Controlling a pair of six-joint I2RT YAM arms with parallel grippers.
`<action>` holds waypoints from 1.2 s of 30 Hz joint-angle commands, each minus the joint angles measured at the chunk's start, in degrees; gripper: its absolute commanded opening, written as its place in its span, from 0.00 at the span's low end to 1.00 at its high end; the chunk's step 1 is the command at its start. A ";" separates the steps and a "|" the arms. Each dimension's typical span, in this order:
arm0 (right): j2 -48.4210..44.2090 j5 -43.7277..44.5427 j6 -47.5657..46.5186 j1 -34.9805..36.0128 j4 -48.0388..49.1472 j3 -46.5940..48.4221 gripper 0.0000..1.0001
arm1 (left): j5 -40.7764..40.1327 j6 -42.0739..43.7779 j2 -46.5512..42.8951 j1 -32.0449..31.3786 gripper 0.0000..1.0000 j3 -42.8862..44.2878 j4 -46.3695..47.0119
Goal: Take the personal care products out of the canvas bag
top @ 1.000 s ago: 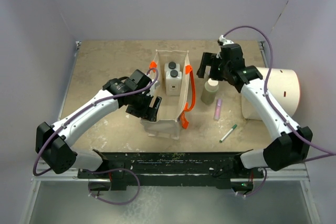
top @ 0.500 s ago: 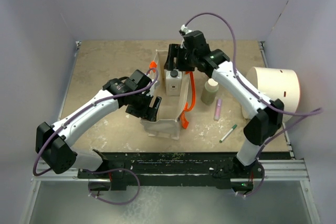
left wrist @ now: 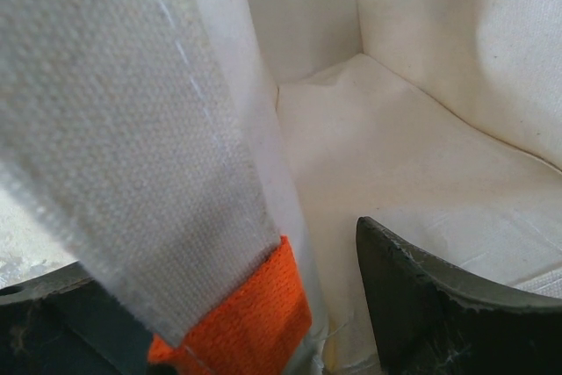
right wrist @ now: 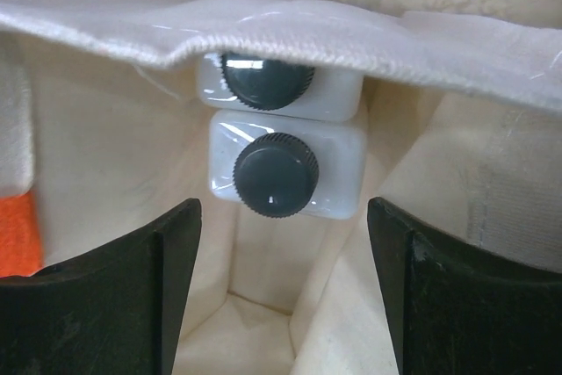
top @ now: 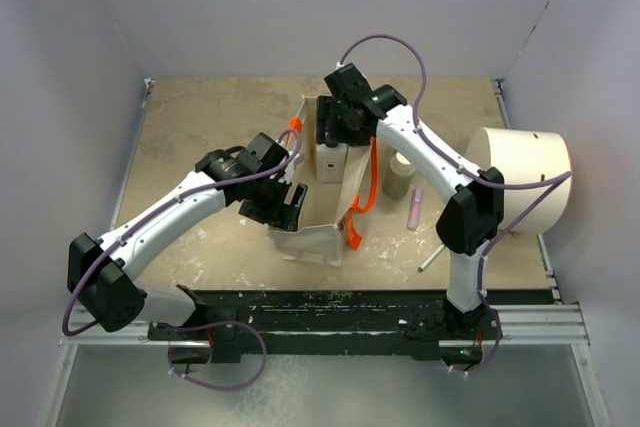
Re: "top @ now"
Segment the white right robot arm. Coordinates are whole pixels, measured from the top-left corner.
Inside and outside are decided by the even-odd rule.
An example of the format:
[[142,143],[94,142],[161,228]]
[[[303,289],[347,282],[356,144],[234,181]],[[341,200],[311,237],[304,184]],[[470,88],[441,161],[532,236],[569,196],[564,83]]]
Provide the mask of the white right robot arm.
[[446,330],[467,338],[480,326],[478,308],[486,296],[480,272],[483,250],[504,218],[504,177],[465,159],[420,120],[417,110],[394,87],[372,88],[346,64],[324,78],[331,99],[325,103],[327,133],[350,146],[374,137],[402,154],[433,186],[444,203],[436,233],[449,250]]

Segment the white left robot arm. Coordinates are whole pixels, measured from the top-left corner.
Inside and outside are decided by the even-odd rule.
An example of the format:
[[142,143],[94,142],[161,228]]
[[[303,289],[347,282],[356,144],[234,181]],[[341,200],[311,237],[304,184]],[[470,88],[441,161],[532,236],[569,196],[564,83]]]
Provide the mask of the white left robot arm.
[[292,232],[307,193],[292,181],[298,148],[257,134],[245,147],[206,153],[177,187],[98,238],[83,233],[70,244],[67,288],[107,332],[135,320],[170,324],[184,339],[202,334],[206,316],[184,287],[164,291],[140,283],[144,270],[189,229],[233,203],[241,215]]

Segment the large white lid jar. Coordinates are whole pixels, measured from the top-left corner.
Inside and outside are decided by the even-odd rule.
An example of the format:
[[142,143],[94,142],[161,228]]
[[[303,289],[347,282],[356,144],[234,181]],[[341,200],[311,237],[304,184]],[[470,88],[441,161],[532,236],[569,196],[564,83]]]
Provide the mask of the large white lid jar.
[[416,169],[401,153],[396,152],[389,160],[384,182],[383,193],[393,199],[400,200],[407,195]]

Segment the canvas tote bag orange handles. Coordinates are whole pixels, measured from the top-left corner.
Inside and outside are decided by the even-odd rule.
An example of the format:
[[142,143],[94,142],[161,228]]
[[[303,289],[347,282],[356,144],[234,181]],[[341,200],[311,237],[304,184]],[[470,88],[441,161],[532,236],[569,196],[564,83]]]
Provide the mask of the canvas tote bag orange handles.
[[377,145],[349,147],[341,184],[316,180],[316,97],[305,97],[290,126],[301,133],[299,160],[288,171],[294,184],[306,184],[308,192],[299,217],[299,230],[284,232],[270,227],[268,237],[285,260],[339,267],[344,249],[356,249],[362,237],[353,215],[368,212],[375,204],[378,184]]

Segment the white bottle black cap front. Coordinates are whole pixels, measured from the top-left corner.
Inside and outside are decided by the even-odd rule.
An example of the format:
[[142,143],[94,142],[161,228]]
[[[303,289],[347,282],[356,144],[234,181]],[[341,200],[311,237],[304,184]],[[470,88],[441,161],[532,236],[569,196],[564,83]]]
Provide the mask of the white bottle black cap front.
[[316,180],[324,184],[341,184],[344,178],[348,146],[340,143],[335,147],[315,145]]

